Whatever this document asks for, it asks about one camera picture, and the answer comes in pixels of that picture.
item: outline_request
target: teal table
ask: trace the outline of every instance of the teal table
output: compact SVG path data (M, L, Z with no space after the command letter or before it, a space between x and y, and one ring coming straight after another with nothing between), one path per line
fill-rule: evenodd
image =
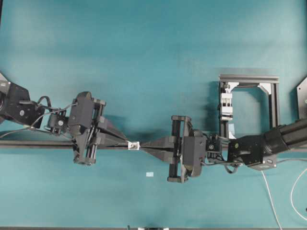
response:
M288 124L297 118L294 88L307 74L306 7L304 0L4 0L0 72L57 107L91 91L134 141L169 135L171 115L216 133L219 74L278 75ZM268 129L265 102L259 89L237 90L237 137ZM18 127L5 122L1 130ZM307 225L290 205L306 166L266 171L285 228ZM167 183L167 175L167 164L142 151L100 150L96 165L82 167L72 150L1 149L0 226L277 227L258 171L208 167L186 184ZM306 176L294 200L306 214Z

